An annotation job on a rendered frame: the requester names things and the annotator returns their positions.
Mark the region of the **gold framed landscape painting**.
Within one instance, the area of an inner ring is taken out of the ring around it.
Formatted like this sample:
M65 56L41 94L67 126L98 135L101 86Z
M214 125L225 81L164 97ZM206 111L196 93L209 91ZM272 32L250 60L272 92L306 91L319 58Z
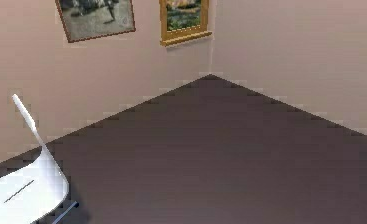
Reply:
M209 0L159 0L164 47L210 36Z

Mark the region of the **brown framed grey painting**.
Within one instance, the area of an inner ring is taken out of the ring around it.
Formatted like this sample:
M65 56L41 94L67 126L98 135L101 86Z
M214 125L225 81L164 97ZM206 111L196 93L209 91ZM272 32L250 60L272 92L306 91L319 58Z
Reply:
M135 32L133 0L55 0L69 43Z

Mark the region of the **white chair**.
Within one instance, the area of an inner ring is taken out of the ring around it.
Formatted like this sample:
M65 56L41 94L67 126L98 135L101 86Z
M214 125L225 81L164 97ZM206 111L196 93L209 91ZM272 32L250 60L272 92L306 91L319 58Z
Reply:
M69 193L69 182L40 137L35 121L20 98L12 100L41 146L28 165L0 177L0 224L34 224L58 208Z

